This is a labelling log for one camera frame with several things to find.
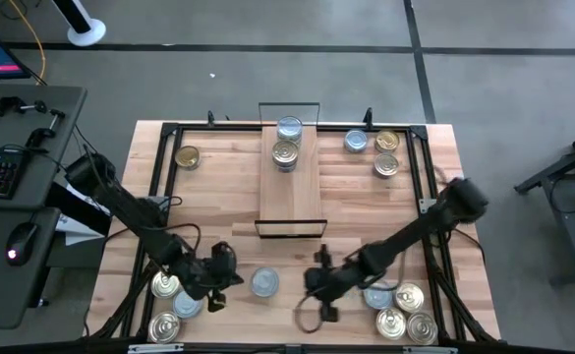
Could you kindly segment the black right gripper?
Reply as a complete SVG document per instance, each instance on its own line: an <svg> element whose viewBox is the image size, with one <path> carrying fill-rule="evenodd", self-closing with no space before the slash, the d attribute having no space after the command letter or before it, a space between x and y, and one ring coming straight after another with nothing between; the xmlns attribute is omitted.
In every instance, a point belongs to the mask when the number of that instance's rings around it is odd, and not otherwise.
<svg viewBox="0 0 575 354"><path fill-rule="evenodd" d="M307 294L322 302L319 317L323 323L337 323L339 311L331 303L362 283L367 275L363 273L359 264L351 259L343 265L333 266L331 255L324 243L315 253L315 262L318 263L318 267L309 267L304 274Z"/></svg>

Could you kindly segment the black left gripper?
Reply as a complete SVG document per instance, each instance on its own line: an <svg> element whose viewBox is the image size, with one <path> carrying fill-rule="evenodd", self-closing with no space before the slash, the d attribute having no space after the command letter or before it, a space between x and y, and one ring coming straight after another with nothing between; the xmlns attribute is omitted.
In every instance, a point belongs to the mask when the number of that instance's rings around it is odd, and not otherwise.
<svg viewBox="0 0 575 354"><path fill-rule="evenodd" d="M183 255L181 284L193 299L207 297L210 313L225 308L226 296L222 290L244 283L237 273L237 256L225 241L214 244L208 258L198 258L195 252Z"/></svg>

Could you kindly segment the deep gold seafood can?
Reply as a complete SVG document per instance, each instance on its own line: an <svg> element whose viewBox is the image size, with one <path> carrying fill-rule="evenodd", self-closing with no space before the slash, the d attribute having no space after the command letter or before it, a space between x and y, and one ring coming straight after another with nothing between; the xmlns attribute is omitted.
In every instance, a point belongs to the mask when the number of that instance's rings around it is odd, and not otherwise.
<svg viewBox="0 0 575 354"><path fill-rule="evenodd" d="M201 164L201 153L194 146L183 146L174 153L174 160L184 170L195 170Z"/></svg>

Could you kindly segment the white paper sheet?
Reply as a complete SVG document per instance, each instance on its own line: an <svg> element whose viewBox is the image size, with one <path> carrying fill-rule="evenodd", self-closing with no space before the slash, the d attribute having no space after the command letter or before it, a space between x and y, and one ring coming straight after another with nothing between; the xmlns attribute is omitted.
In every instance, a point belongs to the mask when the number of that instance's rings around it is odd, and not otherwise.
<svg viewBox="0 0 575 354"><path fill-rule="evenodd" d="M81 192L77 191L71 184L68 184L66 188L74 196L95 207L98 211L102 211L107 216L110 215L110 211L108 208L106 208L105 206L101 206L91 197L88 197L82 194ZM84 225L79 221L76 221L75 219L65 214L60 214L60 218L56 224L56 230L65 233L66 246L72 246L81 242L104 238L104 235L101 234L100 232L91 229L90 227Z"/></svg>

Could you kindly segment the black computer mouse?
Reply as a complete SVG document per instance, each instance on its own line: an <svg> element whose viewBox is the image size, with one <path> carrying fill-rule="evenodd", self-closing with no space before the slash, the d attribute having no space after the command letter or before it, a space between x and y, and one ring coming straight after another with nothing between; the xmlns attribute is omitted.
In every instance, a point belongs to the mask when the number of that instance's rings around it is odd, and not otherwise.
<svg viewBox="0 0 575 354"><path fill-rule="evenodd" d="M38 225L31 221L20 223L11 231L5 247L9 266L23 266L29 261L37 232Z"/></svg>

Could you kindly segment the dark grey computer desk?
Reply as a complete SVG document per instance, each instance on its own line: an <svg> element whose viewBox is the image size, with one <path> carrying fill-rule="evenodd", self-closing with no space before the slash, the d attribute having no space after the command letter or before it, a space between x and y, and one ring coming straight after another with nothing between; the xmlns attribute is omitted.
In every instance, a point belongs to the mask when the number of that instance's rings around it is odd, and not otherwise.
<svg viewBox="0 0 575 354"><path fill-rule="evenodd" d="M42 100L47 105L46 113L8 112L0 117L0 148L22 147L33 130L48 128L53 119L51 109L66 114L55 127L56 136L44 140L40 145L43 152L31 158L13 198L0 199L0 328L17 327L30 303L38 299L37 282L46 267L60 214L84 204L55 177L86 95L86 89L80 87L0 84L0 96L18 96L26 104ZM32 255L25 265L9 266L5 256L8 236L18 224L28 221L38 225Z"/></svg>

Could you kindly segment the black desk clamp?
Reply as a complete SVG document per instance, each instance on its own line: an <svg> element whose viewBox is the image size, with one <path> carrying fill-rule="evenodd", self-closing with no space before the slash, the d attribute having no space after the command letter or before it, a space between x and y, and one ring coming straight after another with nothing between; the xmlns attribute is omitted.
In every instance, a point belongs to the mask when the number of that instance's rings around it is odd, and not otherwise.
<svg viewBox="0 0 575 354"><path fill-rule="evenodd" d="M33 130L26 142L26 148L39 148L45 139L52 139L56 136L55 127L66 114L57 109L51 109L49 114L53 117L48 128L37 128Z"/></svg>
<svg viewBox="0 0 575 354"><path fill-rule="evenodd" d="M18 96L0 96L0 117L8 112L24 114L27 111L47 112L47 105L42 100L36 100L33 104L26 104Z"/></svg>

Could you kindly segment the white pole stand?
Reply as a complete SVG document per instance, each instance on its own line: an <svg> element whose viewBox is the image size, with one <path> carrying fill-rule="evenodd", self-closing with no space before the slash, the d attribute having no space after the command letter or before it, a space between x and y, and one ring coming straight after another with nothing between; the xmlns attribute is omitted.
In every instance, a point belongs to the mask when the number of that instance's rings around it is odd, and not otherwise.
<svg viewBox="0 0 575 354"><path fill-rule="evenodd" d="M51 0L69 28L67 37L78 47L97 44L106 35L103 21L93 18L81 0Z"/></svg>

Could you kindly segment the grey metal bracket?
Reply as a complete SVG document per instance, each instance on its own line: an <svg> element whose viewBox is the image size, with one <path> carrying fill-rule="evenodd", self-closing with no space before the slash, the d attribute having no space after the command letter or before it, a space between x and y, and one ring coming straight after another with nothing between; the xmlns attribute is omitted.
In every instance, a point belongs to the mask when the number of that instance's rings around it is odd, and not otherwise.
<svg viewBox="0 0 575 354"><path fill-rule="evenodd" d="M184 345L173 344L136 344L130 345L127 354L176 354L183 353Z"/></svg>
<svg viewBox="0 0 575 354"><path fill-rule="evenodd" d="M441 346L404 346L402 354L458 354L458 349Z"/></svg>

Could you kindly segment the wooden shelf with black frame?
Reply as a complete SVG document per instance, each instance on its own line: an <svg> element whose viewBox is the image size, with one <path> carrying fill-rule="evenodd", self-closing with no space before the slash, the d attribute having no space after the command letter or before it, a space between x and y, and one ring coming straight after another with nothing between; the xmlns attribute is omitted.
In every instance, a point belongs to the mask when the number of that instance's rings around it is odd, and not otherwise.
<svg viewBox="0 0 575 354"><path fill-rule="evenodd" d="M259 104L260 177L257 234L265 239L309 239L324 234L318 166L318 119L306 120L298 108L320 110L317 102L261 102ZM279 141L278 121L294 116L302 122L293 166L278 165L274 146Z"/></svg>

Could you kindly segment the black aluminium table frame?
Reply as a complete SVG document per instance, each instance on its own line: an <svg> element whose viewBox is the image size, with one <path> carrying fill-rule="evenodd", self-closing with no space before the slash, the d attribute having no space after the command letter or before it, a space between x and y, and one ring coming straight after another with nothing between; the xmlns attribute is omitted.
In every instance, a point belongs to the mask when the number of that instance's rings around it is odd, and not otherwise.
<svg viewBox="0 0 575 354"><path fill-rule="evenodd" d="M364 129L368 134L365 152L349 153L345 133ZM395 131L401 141L393 155L400 162L390 179L374 176L374 138L381 130ZM383 240L421 216L419 199L435 199L443 190L436 172L463 177L463 167L451 125L406 125L359 123L317 124L318 166L324 234L309 239L265 239L259 237L260 121L139 121L123 173L122 185L136 197L178 196L182 203L165 212L164 224L190 245L201 242L198 256L210 256L211 247L227 242L237 256L237 273L245 283L223 291L225 308L210 313L207 300L201 312L182 325L174 343L184 353L285 350L294 345L312 352L343 352L378 349L402 353L402 346L415 346L407 335L385 339L376 329L375 310L369 308L361 291L350 290L334 301L339 322L326 323L313 334L319 302L305 301L304 272L318 266L314 253L327 245L335 266L367 243ZM177 166L174 153L182 146L194 146L201 153L200 167L187 171ZM441 343L470 338L474 329L460 323L462 315L446 299L437 280L453 285L472 314L470 320L488 331L477 341L499 335L486 269L479 249L463 240L444 240L446 232L414 244L406 252L404 282L423 289L423 311L433 315ZM96 285L89 306L88 337L82 338L87 353L126 353L131 344L146 344L147 328L157 314L173 311L172 299L154 298L149 290L151 276L158 271L145 255L144 245L131 230L106 238ZM272 267L279 275L276 295L260 298L251 290L253 272Z"/></svg>

